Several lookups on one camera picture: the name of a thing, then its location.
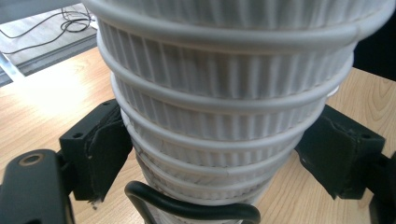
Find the stacked white cup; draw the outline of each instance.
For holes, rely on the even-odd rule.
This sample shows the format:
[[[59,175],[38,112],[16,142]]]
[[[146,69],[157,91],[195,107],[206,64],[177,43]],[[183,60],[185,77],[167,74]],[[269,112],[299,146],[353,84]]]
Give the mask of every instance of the stacked white cup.
[[[204,205],[260,197],[347,76],[357,42],[395,6],[395,0],[83,3],[99,20],[98,47],[145,178],[167,195]]]

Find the wooden tabletop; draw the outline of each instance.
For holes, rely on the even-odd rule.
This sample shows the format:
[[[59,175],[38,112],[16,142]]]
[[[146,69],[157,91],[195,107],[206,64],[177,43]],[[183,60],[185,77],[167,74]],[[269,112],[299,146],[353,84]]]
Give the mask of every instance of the wooden tabletop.
[[[98,49],[53,65],[0,88],[0,183],[13,158],[39,148],[59,150],[59,137],[103,101],[114,98],[109,69]],[[329,105],[387,139],[396,150],[396,83],[353,69]],[[143,223],[124,195],[131,180],[143,180],[134,153],[97,210],[72,198],[76,222]],[[370,223],[371,193],[359,201],[333,200],[300,164],[297,154],[274,177],[258,208],[262,223]]]

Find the black curved handle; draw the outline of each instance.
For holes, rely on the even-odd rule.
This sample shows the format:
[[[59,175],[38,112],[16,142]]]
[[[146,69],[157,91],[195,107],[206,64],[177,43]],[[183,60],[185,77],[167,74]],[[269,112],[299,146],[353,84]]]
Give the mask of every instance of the black curved handle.
[[[244,220],[243,224],[259,224],[260,211],[250,204],[234,203],[221,206],[204,206],[185,203],[170,198],[139,181],[132,181],[125,187],[125,194],[134,204],[147,224],[156,224],[146,203],[169,214],[195,220]]]

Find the black metal bracket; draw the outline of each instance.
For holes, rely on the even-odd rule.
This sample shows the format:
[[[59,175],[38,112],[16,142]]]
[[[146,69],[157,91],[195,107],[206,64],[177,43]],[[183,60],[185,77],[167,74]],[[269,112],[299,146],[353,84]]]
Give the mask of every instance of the black metal bracket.
[[[358,200],[366,188],[371,190],[372,223],[389,224],[396,222],[396,154],[391,159],[382,155],[384,145],[382,136],[326,105],[296,151],[333,198]]]
[[[62,149],[11,161],[0,188],[1,224],[74,223],[68,195],[103,200],[132,150],[115,100],[97,106],[65,133]]]
[[[67,188],[82,201],[105,198],[133,147],[116,100],[97,106],[62,135],[60,143],[64,163],[76,169],[64,173]]]

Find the black wire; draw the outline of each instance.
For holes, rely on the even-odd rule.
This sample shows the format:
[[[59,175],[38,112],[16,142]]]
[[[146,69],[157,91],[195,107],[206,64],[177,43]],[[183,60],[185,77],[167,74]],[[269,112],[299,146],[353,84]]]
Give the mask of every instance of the black wire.
[[[5,36],[8,37],[8,38],[13,39],[13,38],[18,38],[18,37],[21,37],[21,36],[23,36],[23,35],[28,34],[29,32],[31,32],[32,30],[34,30],[37,26],[39,26],[39,25],[42,24],[43,22],[45,22],[45,21],[47,21],[47,20],[49,20],[49,19],[51,19],[51,18],[53,18],[53,17],[55,17],[55,16],[57,16],[57,15],[61,15],[61,14],[62,14],[63,17],[64,17],[64,19],[66,20],[64,23],[61,24],[61,27],[60,27],[60,28],[62,29],[62,32],[61,32],[59,35],[57,35],[55,38],[51,39],[50,41],[45,42],[45,43],[42,43],[42,44],[38,44],[38,45],[29,46],[29,47],[26,47],[26,48],[23,48],[23,49],[18,49],[18,50],[11,51],[11,52],[3,52],[3,51],[0,51],[0,53],[3,53],[3,54],[15,54],[15,53],[21,52],[21,51],[26,50],[26,49],[33,49],[33,48],[41,47],[41,46],[47,45],[47,44],[49,44],[49,43],[52,43],[52,42],[54,42],[55,40],[59,39],[65,32],[69,32],[69,33],[79,33],[79,32],[85,31],[86,29],[88,29],[88,28],[90,27],[90,24],[91,24],[91,21],[92,21],[91,14],[90,14],[90,12],[88,11],[88,9],[87,9],[86,7],[85,7],[85,10],[86,10],[87,13],[81,13],[81,12],[78,12],[78,11],[67,11],[67,10],[65,10],[65,9],[62,8],[62,9],[61,9],[61,12],[55,13],[55,14],[53,14],[53,15],[47,17],[47,18],[44,19],[43,21],[39,22],[38,24],[36,24],[35,26],[33,26],[32,28],[30,28],[29,30],[27,30],[26,32],[24,32],[24,33],[22,33],[22,34],[20,34],[20,35],[16,35],[16,36],[9,36],[9,35],[5,34],[2,30],[0,30],[0,32],[1,32],[3,35],[5,35]],[[69,15],[71,15],[71,13],[77,13],[77,14],[86,16],[87,18],[70,20],[70,19],[69,19]],[[69,27],[70,25],[74,24],[74,23],[82,24],[82,25],[84,25],[84,27],[81,28],[81,29],[79,29],[79,30],[69,30],[68,27]]]

